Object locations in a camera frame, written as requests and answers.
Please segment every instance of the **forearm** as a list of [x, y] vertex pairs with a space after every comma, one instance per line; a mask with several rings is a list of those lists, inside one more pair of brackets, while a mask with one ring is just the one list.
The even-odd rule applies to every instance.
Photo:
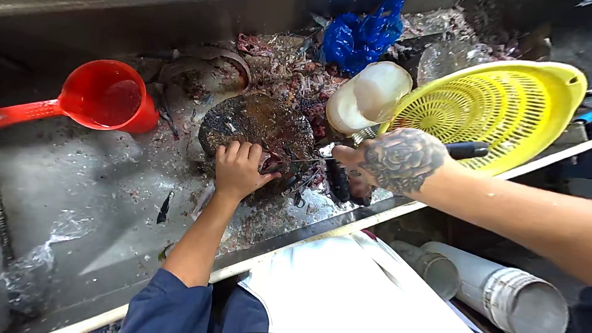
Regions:
[[216, 191], [195, 223], [170, 252], [162, 268], [188, 287], [206, 286], [220, 239], [238, 203]]
[[441, 168], [411, 194], [443, 212], [509, 238], [592, 283], [592, 201]]

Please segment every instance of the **plastic bag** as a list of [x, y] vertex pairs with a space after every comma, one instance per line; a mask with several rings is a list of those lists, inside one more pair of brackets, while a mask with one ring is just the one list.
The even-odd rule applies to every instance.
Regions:
[[353, 75], [376, 62], [403, 32], [400, 17], [403, 1], [389, 0], [366, 17], [347, 13], [335, 18], [325, 30], [325, 59]]
[[74, 210], [62, 210], [53, 222], [50, 239], [12, 262], [0, 279], [6, 283], [10, 309], [34, 316], [41, 311], [53, 271], [51, 244], [81, 238], [95, 230], [93, 218], [75, 219]]
[[485, 44], [447, 40], [430, 45], [419, 60], [417, 86], [443, 78], [461, 69], [494, 61]]

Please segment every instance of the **red plastic scoop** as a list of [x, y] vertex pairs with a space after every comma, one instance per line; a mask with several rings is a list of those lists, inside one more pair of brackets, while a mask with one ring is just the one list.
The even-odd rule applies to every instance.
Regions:
[[76, 68], [57, 99], [0, 108], [0, 127], [59, 115], [95, 130], [132, 133], [158, 122], [141, 76], [123, 62], [96, 60]]

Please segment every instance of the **fish mouth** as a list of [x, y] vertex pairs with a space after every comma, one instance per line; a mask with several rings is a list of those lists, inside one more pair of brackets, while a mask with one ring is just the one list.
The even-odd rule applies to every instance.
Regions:
[[288, 162], [274, 152], [264, 152], [261, 155], [259, 173], [271, 174], [286, 166]]

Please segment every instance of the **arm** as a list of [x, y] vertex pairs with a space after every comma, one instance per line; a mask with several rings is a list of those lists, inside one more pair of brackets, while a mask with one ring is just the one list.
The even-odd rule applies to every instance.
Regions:
[[162, 265], [186, 286], [207, 286], [220, 239], [239, 202], [281, 176], [258, 173], [261, 154], [261, 146], [248, 142], [218, 147], [214, 195]]
[[454, 161], [435, 137], [397, 129], [333, 156], [374, 185], [509, 238], [592, 283], [592, 200], [485, 177]]

